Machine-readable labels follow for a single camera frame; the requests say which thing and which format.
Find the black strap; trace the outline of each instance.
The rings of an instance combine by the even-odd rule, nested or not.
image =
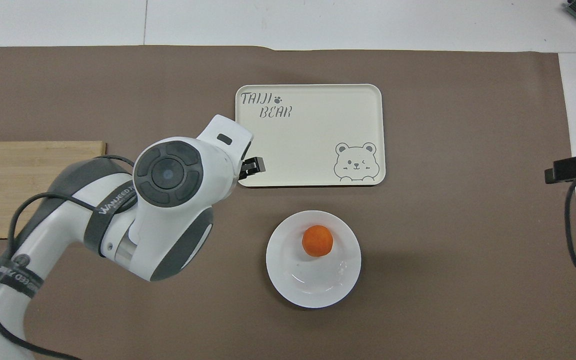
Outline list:
[[[137,201],[137,191],[132,180],[124,182],[94,208],[84,232],[84,245],[91,251],[101,253],[101,241],[110,226],[113,216],[132,207]]]
[[[32,299],[44,284],[44,280],[25,266],[0,256],[0,283]]]

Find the white tabletop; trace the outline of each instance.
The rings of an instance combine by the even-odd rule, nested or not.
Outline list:
[[[275,50],[559,53],[571,150],[576,155],[576,19],[564,10],[565,3],[564,0],[1,1],[0,46],[253,45]],[[565,241],[563,229],[561,239],[553,241]]]

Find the brown tablecloth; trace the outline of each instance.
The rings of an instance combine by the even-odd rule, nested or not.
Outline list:
[[[30,303],[30,341],[84,359],[576,359],[566,186],[543,179],[570,155],[556,54],[0,48],[0,141],[101,140],[134,159],[232,118],[247,84],[377,86],[384,182],[240,186],[161,282],[73,245]],[[266,273],[270,234],[302,210],[340,217],[361,246],[354,290],[324,309]]]

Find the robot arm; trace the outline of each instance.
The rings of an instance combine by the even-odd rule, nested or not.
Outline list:
[[[210,233],[212,205],[227,198],[239,178],[265,170],[261,159],[243,162],[252,138],[217,115],[197,138],[169,137],[146,148],[132,175],[105,158],[66,168],[48,191],[87,206],[48,198],[20,231],[12,262],[2,262],[12,265],[0,264],[0,282],[16,285],[0,286],[3,328],[24,338],[23,316],[34,293],[22,291],[23,283],[29,274],[45,279],[73,242],[147,281],[181,271]],[[28,281],[23,290],[28,283],[41,285]],[[0,359],[32,358],[0,335]]]

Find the orange fruit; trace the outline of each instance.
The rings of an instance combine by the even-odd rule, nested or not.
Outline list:
[[[332,250],[332,234],[323,225],[311,226],[304,231],[301,246],[310,256],[324,256]]]

